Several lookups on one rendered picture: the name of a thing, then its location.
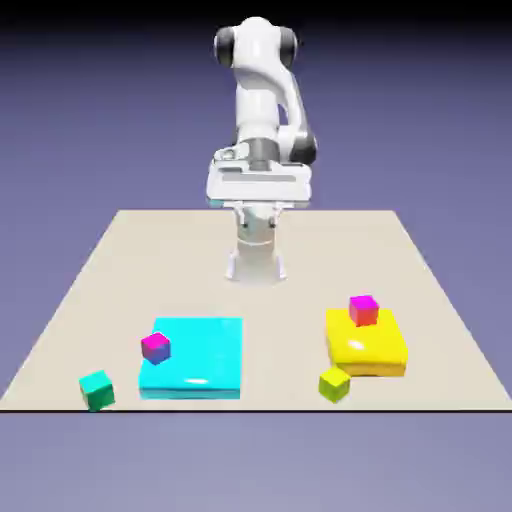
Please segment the large yellow box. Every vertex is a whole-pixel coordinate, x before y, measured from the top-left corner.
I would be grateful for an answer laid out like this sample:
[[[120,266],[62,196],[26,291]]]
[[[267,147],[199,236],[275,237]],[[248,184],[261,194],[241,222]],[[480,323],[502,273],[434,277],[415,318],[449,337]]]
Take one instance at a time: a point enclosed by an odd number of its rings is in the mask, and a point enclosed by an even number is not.
[[[350,376],[405,375],[408,348],[391,309],[369,326],[357,326],[347,309],[328,309],[326,343],[331,363]]]

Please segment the small green cube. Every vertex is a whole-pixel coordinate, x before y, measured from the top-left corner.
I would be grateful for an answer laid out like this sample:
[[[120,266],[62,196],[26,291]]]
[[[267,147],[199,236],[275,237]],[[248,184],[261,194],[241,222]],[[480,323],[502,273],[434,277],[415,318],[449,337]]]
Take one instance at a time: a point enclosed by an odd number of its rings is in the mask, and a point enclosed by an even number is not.
[[[104,370],[80,378],[79,387],[89,411],[99,411],[115,403],[113,384]]]

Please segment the small purple cube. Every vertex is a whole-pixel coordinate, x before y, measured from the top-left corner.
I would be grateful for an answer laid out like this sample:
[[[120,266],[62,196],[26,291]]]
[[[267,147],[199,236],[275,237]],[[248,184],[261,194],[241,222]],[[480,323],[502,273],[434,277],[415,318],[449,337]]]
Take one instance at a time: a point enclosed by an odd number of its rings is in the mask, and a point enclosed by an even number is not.
[[[161,332],[155,332],[141,340],[142,356],[153,365],[171,357],[170,340]]]

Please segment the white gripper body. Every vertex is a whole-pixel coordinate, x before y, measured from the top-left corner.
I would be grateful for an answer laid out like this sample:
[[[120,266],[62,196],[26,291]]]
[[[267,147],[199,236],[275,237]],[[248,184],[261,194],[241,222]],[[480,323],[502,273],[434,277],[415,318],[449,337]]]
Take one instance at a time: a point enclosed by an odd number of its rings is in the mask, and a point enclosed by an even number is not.
[[[312,170],[303,164],[269,163],[266,171],[249,169],[245,160],[210,162],[206,196],[211,206],[234,203],[303,205],[312,196]]]

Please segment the small lime cube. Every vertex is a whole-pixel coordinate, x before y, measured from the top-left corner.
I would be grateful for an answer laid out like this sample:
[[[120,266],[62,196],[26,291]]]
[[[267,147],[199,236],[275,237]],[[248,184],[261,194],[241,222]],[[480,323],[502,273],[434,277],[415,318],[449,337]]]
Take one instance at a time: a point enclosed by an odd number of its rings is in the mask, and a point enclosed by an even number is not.
[[[319,393],[332,403],[339,402],[350,390],[351,377],[342,369],[333,366],[319,377]]]

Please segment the large cyan box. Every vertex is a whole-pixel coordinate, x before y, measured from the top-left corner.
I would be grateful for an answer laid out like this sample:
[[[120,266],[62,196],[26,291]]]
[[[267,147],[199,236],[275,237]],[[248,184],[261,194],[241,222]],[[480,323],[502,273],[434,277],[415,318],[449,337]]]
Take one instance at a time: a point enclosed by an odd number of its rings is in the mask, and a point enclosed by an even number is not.
[[[142,356],[138,387],[143,399],[240,397],[240,317],[158,317],[153,324],[155,332],[170,340],[171,357],[153,365]]]

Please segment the small red cube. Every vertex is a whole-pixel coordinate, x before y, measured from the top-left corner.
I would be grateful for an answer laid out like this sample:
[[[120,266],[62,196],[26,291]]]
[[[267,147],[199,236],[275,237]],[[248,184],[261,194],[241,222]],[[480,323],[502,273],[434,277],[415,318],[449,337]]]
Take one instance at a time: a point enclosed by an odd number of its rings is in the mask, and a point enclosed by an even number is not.
[[[376,325],[379,304],[372,295],[352,296],[349,299],[349,316],[357,327]]]

